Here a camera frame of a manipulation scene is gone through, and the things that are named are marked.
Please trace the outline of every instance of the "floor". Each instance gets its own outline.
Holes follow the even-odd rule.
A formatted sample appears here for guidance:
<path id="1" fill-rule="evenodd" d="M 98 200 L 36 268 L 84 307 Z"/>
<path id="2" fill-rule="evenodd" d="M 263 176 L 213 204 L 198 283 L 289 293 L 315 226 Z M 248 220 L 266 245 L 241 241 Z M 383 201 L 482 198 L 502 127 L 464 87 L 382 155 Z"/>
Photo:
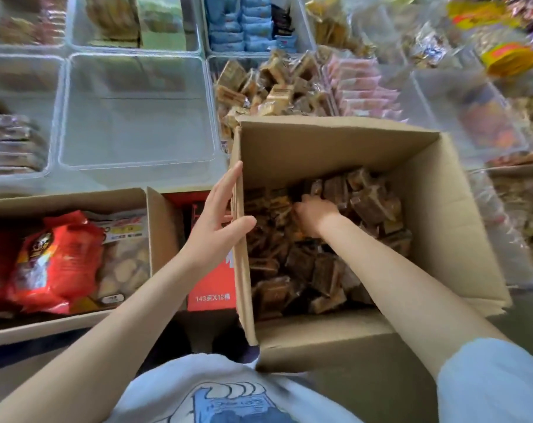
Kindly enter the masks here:
<path id="1" fill-rule="evenodd" d="M 514 297 L 514 307 L 493 322 L 533 354 L 533 293 Z M 232 311 L 180 316 L 194 351 L 210 351 L 209 339 L 198 332 L 221 332 L 236 315 Z M 399 339 L 394 356 L 363 353 L 363 361 L 343 368 L 312 372 L 316 389 L 355 413 L 366 423 L 437 422 L 435 383 Z M 63 349 L 40 354 L 0 369 L 0 400 Z"/>

